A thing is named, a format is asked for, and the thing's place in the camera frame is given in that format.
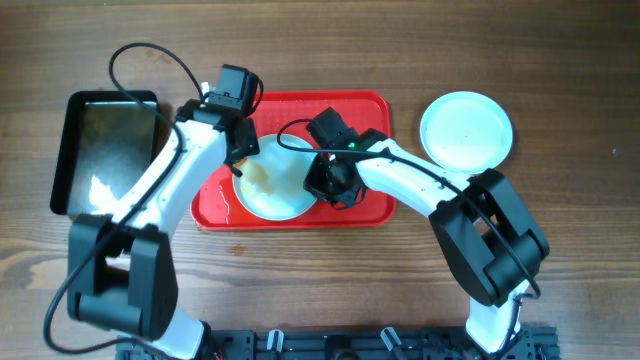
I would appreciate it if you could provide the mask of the white plate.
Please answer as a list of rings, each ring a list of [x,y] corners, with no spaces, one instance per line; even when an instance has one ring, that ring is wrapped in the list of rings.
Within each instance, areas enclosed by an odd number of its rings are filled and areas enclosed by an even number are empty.
[[[276,134],[258,139],[260,152],[239,167],[233,188],[240,204],[252,215],[270,221],[286,221],[307,212],[316,198],[303,188],[314,154],[281,146]]]
[[[421,117],[419,135],[433,162],[467,174],[499,166],[514,143],[505,110],[493,99],[471,91],[448,93],[433,101]]]

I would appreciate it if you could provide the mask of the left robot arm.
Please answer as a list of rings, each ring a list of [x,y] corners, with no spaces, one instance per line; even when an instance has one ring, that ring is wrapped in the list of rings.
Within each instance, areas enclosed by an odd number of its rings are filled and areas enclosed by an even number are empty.
[[[162,150],[104,214],[81,214],[69,232],[59,299],[73,320],[117,332],[166,359],[211,359],[208,324],[179,308],[170,240],[199,188],[220,167],[259,152],[253,120],[234,107],[191,100]]]

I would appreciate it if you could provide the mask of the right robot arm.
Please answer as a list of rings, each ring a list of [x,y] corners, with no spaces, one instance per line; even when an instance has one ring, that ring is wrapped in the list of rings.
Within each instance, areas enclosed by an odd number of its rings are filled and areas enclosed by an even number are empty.
[[[487,169],[469,176],[420,159],[383,133],[307,128],[317,147],[304,187],[331,205],[387,194],[425,216],[447,265],[470,296],[465,330],[487,355],[504,355],[521,330],[526,299],[550,247],[507,178]]]

